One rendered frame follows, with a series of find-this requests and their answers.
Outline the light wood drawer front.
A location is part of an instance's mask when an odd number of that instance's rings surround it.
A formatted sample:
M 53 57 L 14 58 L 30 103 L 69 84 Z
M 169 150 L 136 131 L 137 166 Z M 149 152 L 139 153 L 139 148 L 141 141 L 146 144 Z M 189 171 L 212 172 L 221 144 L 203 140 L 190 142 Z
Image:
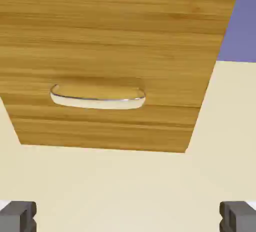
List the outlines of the light wood drawer front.
M 0 72 L 199 106 L 235 0 L 0 0 Z

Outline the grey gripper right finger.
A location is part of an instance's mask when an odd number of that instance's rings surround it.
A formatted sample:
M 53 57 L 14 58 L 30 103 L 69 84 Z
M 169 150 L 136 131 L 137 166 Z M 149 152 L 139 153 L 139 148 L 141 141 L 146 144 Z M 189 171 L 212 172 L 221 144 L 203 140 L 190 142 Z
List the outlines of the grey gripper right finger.
M 222 201 L 219 232 L 256 232 L 256 201 Z

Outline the light wood cabinet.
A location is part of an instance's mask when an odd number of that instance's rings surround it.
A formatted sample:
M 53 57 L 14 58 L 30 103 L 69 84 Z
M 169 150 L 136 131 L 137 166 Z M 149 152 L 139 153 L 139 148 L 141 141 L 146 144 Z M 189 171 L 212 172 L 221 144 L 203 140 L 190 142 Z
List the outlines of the light wood cabinet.
M 135 87 L 133 96 L 128 98 L 140 96 L 139 89 L 146 94 L 145 103 L 137 109 L 67 107 L 52 101 L 53 85 L 31 75 L 8 76 L 0 72 L 0 97 L 21 144 L 184 153 L 202 106 L 202 103 L 195 107 L 149 105 L 145 90 Z M 91 82 L 85 85 L 83 96 L 74 95 L 71 87 L 60 85 L 56 92 L 85 98 L 124 99 L 108 97 L 108 87 L 92 86 Z

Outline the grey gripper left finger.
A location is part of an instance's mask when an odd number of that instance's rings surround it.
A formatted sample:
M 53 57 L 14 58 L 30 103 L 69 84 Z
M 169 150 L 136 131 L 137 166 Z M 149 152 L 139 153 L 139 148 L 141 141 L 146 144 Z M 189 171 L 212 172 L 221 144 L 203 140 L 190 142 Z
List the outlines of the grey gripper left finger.
M 0 200 L 0 232 L 37 232 L 34 201 Z

